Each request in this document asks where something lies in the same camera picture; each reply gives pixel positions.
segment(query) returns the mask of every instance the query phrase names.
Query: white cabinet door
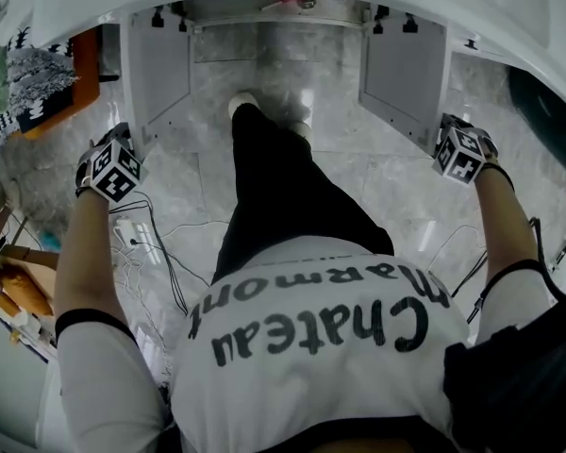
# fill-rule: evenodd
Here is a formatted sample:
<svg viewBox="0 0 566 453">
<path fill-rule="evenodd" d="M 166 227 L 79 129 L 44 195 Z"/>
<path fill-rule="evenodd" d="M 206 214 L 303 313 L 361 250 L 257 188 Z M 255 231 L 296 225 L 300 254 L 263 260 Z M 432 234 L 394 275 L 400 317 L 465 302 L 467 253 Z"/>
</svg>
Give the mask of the white cabinet door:
<svg viewBox="0 0 566 453">
<path fill-rule="evenodd" d="M 181 18 L 167 9 L 161 12 L 163 26 L 154 26 L 154 14 L 144 10 L 121 25 L 125 118 L 140 159 L 161 131 L 159 117 L 191 94 L 191 28 L 181 29 Z"/>
<path fill-rule="evenodd" d="M 379 22 L 365 29 L 358 101 L 434 155 L 451 63 L 447 29 L 394 10 Z"/>
</svg>

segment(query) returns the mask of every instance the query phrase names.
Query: forearm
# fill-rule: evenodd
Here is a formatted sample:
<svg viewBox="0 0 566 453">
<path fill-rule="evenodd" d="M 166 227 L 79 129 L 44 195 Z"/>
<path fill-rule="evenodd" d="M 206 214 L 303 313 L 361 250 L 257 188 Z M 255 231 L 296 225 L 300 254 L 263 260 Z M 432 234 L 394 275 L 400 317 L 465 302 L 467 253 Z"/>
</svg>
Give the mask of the forearm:
<svg viewBox="0 0 566 453">
<path fill-rule="evenodd" d="M 528 219 L 507 179 L 493 169 L 476 179 L 489 256 L 487 282 L 521 260 L 537 259 L 537 243 Z"/>
<path fill-rule="evenodd" d="M 55 310 L 96 309 L 125 323 L 115 293 L 108 231 L 108 202 L 93 191 L 75 204 L 58 259 Z"/>
</svg>

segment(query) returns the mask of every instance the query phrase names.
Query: white t-shirt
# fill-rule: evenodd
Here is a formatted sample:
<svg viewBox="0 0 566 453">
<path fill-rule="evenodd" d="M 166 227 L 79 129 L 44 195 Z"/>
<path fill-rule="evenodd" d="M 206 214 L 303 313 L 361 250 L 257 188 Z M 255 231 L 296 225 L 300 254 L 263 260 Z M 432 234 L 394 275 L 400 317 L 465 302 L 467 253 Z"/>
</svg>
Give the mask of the white t-shirt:
<svg viewBox="0 0 566 453">
<path fill-rule="evenodd" d="M 548 307 L 537 272 L 512 272 L 492 288 L 480 335 Z M 347 429 L 376 437 L 398 418 L 451 438 L 444 352 L 468 332 L 448 292 L 404 260 L 335 239 L 282 243 L 210 287 L 185 320 L 171 384 L 183 451 L 306 449 Z M 155 451 L 167 410 L 133 341 L 82 321 L 58 352 L 79 450 Z"/>
</svg>

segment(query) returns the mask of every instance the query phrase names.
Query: black wristband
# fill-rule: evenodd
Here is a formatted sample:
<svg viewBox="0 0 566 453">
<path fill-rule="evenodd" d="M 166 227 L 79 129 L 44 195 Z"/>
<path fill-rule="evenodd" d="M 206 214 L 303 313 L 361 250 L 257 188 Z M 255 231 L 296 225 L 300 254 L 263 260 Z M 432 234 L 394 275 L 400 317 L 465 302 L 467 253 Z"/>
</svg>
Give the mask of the black wristband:
<svg viewBox="0 0 566 453">
<path fill-rule="evenodd" d="M 509 183 L 509 186 L 511 186 L 511 189 L 515 192 L 516 189 L 513 187 L 513 182 L 511 181 L 511 178 L 509 177 L 508 173 L 506 172 L 506 170 L 504 170 L 501 166 L 499 166 L 498 164 L 494 164 L 492 162 L 486 162 L 484 163 L 484 166 L 482 166 L 482 169 L 480 170 L 480 173 L 482 173 L 484 170 L 488 170 L 488 169 L 492 169 L 492 170 L 496 170 L 499 173 L 501 173 L 503 176 L 506 177 L 506 180 Z"/>
<path fill-rule="evenodd" d="M 75 190 L 75 197 L 79 198 L 81 194 L 83 194 L 87 190 L 91 190 L 90 186 L 80 186 L 77 190 Z"/>
</svg>

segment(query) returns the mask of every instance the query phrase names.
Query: clothing pile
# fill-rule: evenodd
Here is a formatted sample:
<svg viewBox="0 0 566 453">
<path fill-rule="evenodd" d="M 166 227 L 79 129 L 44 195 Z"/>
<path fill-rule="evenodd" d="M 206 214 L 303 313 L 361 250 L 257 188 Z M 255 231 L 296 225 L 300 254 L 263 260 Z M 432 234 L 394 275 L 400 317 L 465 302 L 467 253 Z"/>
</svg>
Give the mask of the clothing pile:
<svg viewBox="0 0 566 453">
<path fill-rule="evenodd" d="M 31 44 L 33 0 L 0 0 L 0 144 L 73 104 L 76 81 L 70 41 Z"/>
</svg>

